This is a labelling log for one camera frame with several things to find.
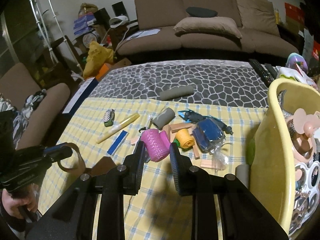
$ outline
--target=silver bolt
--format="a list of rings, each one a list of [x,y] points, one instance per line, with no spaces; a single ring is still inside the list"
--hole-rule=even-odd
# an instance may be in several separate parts
[[[82,175],[80,176],[80,179],[83,180],[83,181],[85,181],[85,180],[87,180],[87,179],[89,179],[89,178],[90,178],[90,175],[87,174],[87,173],[84,173],[84,174],[82,174]]]
[[[197,167],[197,166],[191,166],[191,167],[189,168],[189,171],[191,171],[191,172],[197,172],[197,171],[199,171],[199,167]]]
[[[120,164],[117,166],[117,170],[118,171],[125,171],[125,169],[127,168],[127,166],[123,165],[123,164]]]
[[[228,180],[235,180],[235,179],[236,179],[236,176],[233,175],[233,174],[231,174],[231,173],[229,173],[229,174],[226,175],[226,178],[227,178]]]

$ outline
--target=sofa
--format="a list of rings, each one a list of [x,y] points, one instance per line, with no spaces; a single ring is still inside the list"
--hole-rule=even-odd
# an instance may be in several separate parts
[[[256,58],[262,63],[283,64],[290,53],[298,53],[297,48],[279,36],[243,28],[236,0],[135,0],[135,6],[139,29],[158,28],[160,32],[124,40],[119,44],[119,56],[127,57],[134,63],[196,58]],[[176,36],[173,27],[190,16],[186,12],[188,7],[208,8],[217,11],[218,16],[232,18],[242,39],[207,33]]]
[[[0,92],[18,110],[22,109],[28,96],[40,90],[40,86],[22,63],[10,68],[0,79]],[[41,144],[69,96],[70,90],[65,83],[59,83],[47,89],[47,95],[29,118],[29,124],[18,143],[18,149]]]

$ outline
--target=brown throw pillow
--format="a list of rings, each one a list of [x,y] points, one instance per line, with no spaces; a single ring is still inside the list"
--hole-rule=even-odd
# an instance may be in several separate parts
[[[243,28],[280,37],[273,5],[268,0],[236,0]]]
[[[210,33],[242,38],[236,22],[228,17],[187,17],[173,27],[177,36],[185,33]]]

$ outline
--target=black remote control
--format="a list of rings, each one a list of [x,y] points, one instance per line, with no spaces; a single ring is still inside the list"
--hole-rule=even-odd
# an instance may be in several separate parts
[[[274,69],[273,66],[271,66],[271,64],[269,63],[265,63],[264,65],[266,67],[266,69],[270,72],[271,76],[276,79],[277,78],[277,75],[278,75],[278,72]]]
[[[258,76],[262,79],[266,87],[268,88],[273,80],[275,80],[268,71],[264,69],[263,66],[256,59],[249,59],[249,63],[252,68],[256,71]]]

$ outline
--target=gray roll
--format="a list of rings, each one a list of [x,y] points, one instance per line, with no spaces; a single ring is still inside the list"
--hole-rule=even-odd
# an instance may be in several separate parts
[[[164,127],[166,124],[172,121],[173,118],[175,118],[175,113],[171,108],[167,108],[164,111],[162,111],[154,120],[153,124],[155,127],[157,127],[159,130],[162,130],[162,127]]]
[[[236,167],[236,177],[249,188],[250,165],[240,164]]]
[[[160,92],[160,100],[166,101],[166,100],[170,100],[178,97],[193,95],[193,93],[194,91],[191,85],[180,86],[180,87],[176,87],[176,88],[172,88],[172,89]]]

